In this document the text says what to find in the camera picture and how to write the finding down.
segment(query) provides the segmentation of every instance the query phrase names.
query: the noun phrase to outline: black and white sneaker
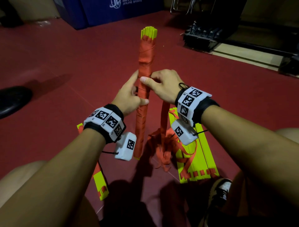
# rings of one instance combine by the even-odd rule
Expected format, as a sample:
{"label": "black and white sneaker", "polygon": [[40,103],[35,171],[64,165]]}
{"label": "black and white sneaker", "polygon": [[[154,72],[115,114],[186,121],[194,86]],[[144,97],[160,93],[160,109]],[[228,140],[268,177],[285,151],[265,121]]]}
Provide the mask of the black and white sneaker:
{"label": "black and white sneaker", "polygon": [[208,227],[208,218],[210,212],[223,207],[226,202],[226,196],[231,187],[231,183],[232,181],[226,178],[220,178],[215,181],[210,191],[209,206],[207,212],[202,218],[199,227]]}

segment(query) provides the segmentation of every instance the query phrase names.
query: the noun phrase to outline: red floor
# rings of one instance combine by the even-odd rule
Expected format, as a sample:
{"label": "red floor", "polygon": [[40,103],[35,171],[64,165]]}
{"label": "red floor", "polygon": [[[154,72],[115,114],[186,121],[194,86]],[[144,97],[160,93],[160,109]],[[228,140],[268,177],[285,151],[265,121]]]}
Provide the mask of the red floor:
{"label": "red floor", "polygon": [[[26,85],[34,91],[27,106],[0,120],[0,178],[17,166],[51,159],[77,136],[77,124],[112,101],[138,68],[140,30],[149,25],[158,29],[154,70],[175,69],[186,84],[213,94],[223,108],[271,130],[299,127],[298,79],[183,48],[182,30],[166,26],[169,19],[169,12],[162,11],[81,31],[62,19],[51,20],[45,27],[0,28],[0,88]],[[151,93],[146,135],[159,127],[161,105]],[[125,123],[127,130],[134,132],[135,113]],[[233,178],[238,167],[209,133],[206,137],[219,172]],[[113,149],[114,145],[105,148]],[[139,215],[143,219],[152,219],[157,226],[180,223],[177,216],[167,213],[172,212],[171,207],[184,207],[181,198],[189,193],[186,185],[177,185],[175,168],[165,173],[144,160],[133,178],[136,160],[124,162],[101,155],[110,184],[109,200],[101,209],[104,203],[93,182],[86,192],[96,212],[101,209],[100,219],[113,209],[113,199],[123,193],[119,188],[127,188],[127,196],[146,204],[149,215],[143,212]]]}

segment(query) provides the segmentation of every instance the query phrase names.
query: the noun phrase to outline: forearm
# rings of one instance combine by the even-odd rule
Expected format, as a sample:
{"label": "forearm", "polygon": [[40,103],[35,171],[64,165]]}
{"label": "forearm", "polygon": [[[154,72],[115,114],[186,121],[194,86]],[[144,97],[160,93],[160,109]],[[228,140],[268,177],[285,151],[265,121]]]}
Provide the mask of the forearm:
{"label": "forearm", "polygon": [[2,206],[0,225],[65,225],[84,196],[105,144],[100,133],[84,130]]}
{"label": "forearm", "polygon": [[202,124],[245,173],[299,207],[299,144],[217,106],[205,110]]}

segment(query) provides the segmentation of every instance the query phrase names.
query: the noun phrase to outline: orange wrapped bundle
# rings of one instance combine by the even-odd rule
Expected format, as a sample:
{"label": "orange wrapped bundle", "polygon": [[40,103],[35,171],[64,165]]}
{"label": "orange wrapped bundle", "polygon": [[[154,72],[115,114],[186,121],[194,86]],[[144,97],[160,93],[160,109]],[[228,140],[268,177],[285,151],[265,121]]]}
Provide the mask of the orange wrapped bundle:
{"label": "orange wrapped bundle", "polygon": [[[150,77],[152,74],[152,62],[154,60],[154,46],[156,37],[157,29],[154,27],[146,27],[141,31],[138,78],[142,76]],[[143,99],[148,99],[150,96],[150,88],[139,82],[138,96]],[[139,159],[142,154],[147,107],[148,105],[139,106],[136,114],[135,135],[137,136],[137,141],[133,156],[137,159]]]}

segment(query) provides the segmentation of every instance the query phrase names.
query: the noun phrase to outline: white logo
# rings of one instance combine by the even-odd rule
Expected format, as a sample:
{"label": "white logo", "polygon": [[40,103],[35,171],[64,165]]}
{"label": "white logo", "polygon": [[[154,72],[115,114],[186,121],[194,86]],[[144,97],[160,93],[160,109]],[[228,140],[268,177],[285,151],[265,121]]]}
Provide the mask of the white logo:
{"label": "white logo", "polygon": [[120,7],[121,0],[111,0],[110,8],[118,9]]}

